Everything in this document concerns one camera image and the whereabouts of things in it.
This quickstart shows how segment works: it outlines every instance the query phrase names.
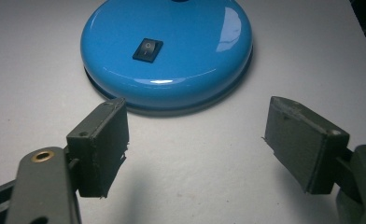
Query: black switch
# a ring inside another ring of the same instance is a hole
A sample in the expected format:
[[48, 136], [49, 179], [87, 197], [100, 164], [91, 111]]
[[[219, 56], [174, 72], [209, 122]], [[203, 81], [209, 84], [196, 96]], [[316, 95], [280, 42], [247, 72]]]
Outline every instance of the black switch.
[[162, 47], [162, 41], [144, 38], [142, 43], [140, 43], [136, 52], [133, 55], [133, 59], [153, 63], [160, 52]]

